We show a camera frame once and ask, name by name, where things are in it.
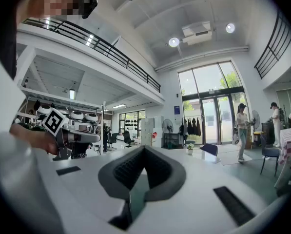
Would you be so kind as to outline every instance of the hand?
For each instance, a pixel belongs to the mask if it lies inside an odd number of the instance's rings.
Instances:
[[[13,124],[10,133],[15,137],[28,142],[34,148],[40,148],[47,153],[57,155],[58,148],[54,137],[48,132],[28,130],[18,124]]]

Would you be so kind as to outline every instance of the black metal railing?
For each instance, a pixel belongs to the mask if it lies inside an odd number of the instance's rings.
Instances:
[[[254,66],[257,69],[261,79],[281,59],[290,42],[291,26],[284,17],[284,14],[277,10],[275,26],[268,45]]]
[[[77,24],[53,18],[49,19],[29,18],[25,20],[23,23],[56,32],[60,35],[64,35],[84,45],[87,45],[89,48],[92,48],[102,53],[109,59],[112,59],[122,67],[126,68],[127,70],[129,70],[137,77],[141,78],[147,84],[149,84],[154,89],[160,92],[159,83],[156,80],[154,80],[147,72],[145,72],[140,66],[138,66],[133,60],[131,60],[124,53],[116,49],[113,45],[109,44],[104,39],[78,26]]]

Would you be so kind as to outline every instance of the electric fan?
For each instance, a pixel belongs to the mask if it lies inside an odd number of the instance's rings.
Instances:
[[[173,123],[171,122],[171,120],[165,119],[163,121],[162,128],[163,128],[163,133],[164,134],[169,134],[169,143],[167,144],[167,148],[171,149],[171,133],[174,130]]]
[[[256,110],[253,110],[252,112],[252,121],[251,126],[253,126],[253,132],[259,127],[260,125],[260,116],[259,113]]]

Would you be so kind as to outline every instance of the checkered tablecloth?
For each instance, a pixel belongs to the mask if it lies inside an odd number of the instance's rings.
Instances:
[[[283,164],[288,157],[291,157],[291,128],[281,130],[281,147],[282,152],[278,162]]]

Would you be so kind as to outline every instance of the black cap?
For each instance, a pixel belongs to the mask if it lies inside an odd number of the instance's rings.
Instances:
[[[277,104],[276,104],[275,102],[272,102],[272,103],[271,103],[271,108],[270,108],[270,109],[272,109],[272,106],[277,107]]]
[[[239,108],[245,108],[245,107],[247,107],[246,105],[244,105],[243,103],[241,103],[241,104],[239,104],[239,106],[238,106]]]

